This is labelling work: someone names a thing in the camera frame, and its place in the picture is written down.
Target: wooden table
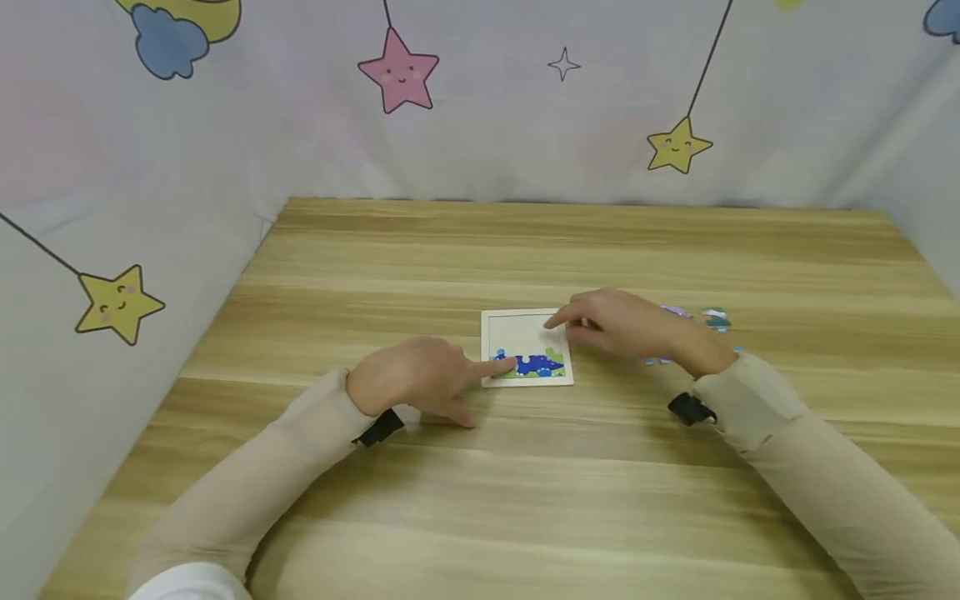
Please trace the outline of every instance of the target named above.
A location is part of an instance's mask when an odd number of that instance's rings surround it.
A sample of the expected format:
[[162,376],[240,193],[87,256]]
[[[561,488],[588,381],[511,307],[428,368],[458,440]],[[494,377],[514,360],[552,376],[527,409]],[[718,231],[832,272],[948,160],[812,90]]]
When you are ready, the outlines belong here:
[[[618,286],[727,309],[732,346],[960,531],[960,310],[869,212],[293,200],[42,597],[113,598],[180,493],[317,375],[480,311]],[[854,598],[759,478],[665,410],[675,365],[574,352],[571,388],[475,391],[325,474],[268,538],[267,598]]]

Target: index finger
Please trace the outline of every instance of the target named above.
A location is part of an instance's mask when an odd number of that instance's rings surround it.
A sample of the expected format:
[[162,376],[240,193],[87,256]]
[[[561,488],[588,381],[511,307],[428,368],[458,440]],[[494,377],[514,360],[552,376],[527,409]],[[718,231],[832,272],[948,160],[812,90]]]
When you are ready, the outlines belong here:
[[513,356],[499,360],[485,360],[479,363],[473,363],[470,366],[470,374],[474,381],[480,381],[484,377],[494,377],[502,375],[516,367],[516,359]]
[[575,300],[554,313],[552,317],[546,320],[546,323],[543,324],[543,327],[545,329],[553,329],[561,323],[580,321],[586,316],[587,307],[582,302]]

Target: beige sleeve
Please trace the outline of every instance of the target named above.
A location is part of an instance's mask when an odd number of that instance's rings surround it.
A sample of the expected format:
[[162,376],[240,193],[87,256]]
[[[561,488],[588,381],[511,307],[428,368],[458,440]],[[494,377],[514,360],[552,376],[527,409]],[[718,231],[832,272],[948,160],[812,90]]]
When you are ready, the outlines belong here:
[[137,552],[127,596],[179,564],[219,564],[244,581],[267,531],[373,423],[346,379],[346,369],[321,377],[174,502]]
[[742,354],[693,392],[864,598],[960,599],[960,542],[770,365]]

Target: white curtain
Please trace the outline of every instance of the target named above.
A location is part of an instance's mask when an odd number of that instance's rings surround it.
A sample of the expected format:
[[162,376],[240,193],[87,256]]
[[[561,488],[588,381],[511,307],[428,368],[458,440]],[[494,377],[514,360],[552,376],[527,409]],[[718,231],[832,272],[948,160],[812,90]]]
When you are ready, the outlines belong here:
[[[958,28],[960,0],[7,0],[7,593],[41,585],[290,195],[876,207],[957,284]],[[77,273],[133,265],[164,304],[135,345],[76,333]]]

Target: black wrist strap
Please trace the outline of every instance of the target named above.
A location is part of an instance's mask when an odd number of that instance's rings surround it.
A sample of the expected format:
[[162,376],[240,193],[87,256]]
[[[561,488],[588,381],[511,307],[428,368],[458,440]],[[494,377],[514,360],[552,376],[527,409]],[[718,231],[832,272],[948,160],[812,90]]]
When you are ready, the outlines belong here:
[[707,408],[700,398],[687,392],[673,398],[666,407],[687,427],[705,420],[717,422],[717,414]]
[[388,409],[373,422],[370,429],[360,434],[360,437],[353,441],[354,444],[360,443],[369,448],[374,444],[383,442],[390,437],[392,433],[403,428],[403,421],[396,415],[394,409]]

